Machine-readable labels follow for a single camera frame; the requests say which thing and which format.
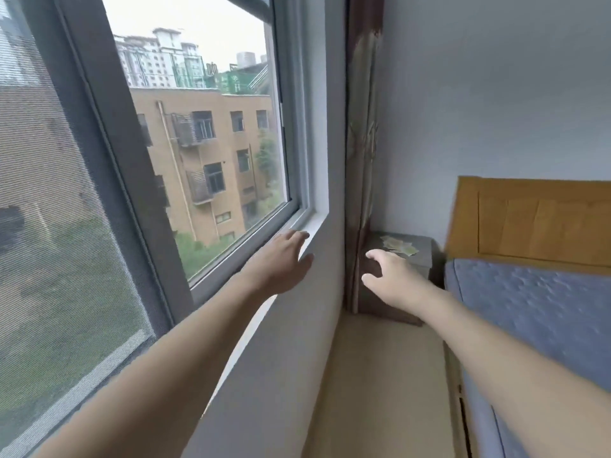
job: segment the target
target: nightstand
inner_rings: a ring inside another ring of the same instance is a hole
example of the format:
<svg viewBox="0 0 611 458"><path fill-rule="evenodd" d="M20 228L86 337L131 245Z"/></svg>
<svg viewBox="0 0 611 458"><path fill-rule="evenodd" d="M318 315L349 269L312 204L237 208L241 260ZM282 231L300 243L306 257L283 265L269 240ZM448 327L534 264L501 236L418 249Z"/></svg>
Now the nightstand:
<svg viewBox="0 0 611 458"><path fill-rule="evenodd" d="M375 260L365 257L365 253L370 249L385 249L382 236L392 236L400 239L403 242L410 242L418 252L415 255L407 257L400 254L401 257L407 259L418 272L427 280L431 278L432 269L432 239L426 236L415 236L412 234L398 234L384 231L371 231L365 245L360 252L359 258L359 313L368 313L391 320L409 323L417 326L422 326L422 320L418 317L403 312L394 307L386 305L377 295L367 289L360 277L365 273L371 273L374 276L381 276L381 270Z"/></svg>

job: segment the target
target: mesh screen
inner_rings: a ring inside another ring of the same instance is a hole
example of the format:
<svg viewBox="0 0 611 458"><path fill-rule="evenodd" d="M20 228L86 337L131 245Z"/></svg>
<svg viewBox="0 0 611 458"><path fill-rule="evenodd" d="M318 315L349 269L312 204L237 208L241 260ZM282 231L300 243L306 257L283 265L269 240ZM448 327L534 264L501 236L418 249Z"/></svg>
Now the mesh screen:
<svg viewBox="0 0 611 458"><path fill-rule="evenodd" d="M16 9L0 0L0 457L29 454L152 335Z"/></svg>

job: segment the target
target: blue mattress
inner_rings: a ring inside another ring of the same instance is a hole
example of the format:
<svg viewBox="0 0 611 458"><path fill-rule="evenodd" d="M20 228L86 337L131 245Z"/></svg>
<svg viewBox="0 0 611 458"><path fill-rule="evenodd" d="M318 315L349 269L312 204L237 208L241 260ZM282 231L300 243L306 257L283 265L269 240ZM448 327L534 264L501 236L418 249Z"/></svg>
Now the blue mattress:
<svg viewBox="0 0 611 458"><path fill-rule="evenodd" d="M485 320L611 392L611 277L456 259L446 264L446 289ZM481 458L527 458L468 374L464 378Z"/></svg>

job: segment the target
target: hand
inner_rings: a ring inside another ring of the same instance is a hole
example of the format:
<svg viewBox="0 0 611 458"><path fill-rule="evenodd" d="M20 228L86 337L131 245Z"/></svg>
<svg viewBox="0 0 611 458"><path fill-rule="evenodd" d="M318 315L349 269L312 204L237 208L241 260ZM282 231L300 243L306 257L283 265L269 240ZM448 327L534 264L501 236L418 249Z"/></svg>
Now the hand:
<svg viewBox="0 0 611 458"><path fill-rule="evenodd" d="M293 289L304 279L314 261L313 254L299 260L299 251L309 237L308 232L295 230L277 234L246 262L240 275L265 297Z"/></svg>
<svg viewBox="0 0 611 458"><path fill-rule="evenodd" d="M408 261L392 252L372 249L366 257L380 264L382 277L365 274L362 277L363 284L388 305L422 317L425 302L441 291L424 279Z"/></svg>

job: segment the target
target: bed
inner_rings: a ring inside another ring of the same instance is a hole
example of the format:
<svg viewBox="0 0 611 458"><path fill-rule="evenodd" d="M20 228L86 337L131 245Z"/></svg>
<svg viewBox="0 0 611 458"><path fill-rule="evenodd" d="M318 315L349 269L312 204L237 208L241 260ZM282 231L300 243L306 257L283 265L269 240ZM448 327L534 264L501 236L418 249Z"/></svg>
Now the bed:
<svg viewBox="0 0 611 458"><path fill-rule="evenodd" d="M446 253L457 299L611 391L611 182L460 177ZM527 458L447 353L458 449Z"/></svg>

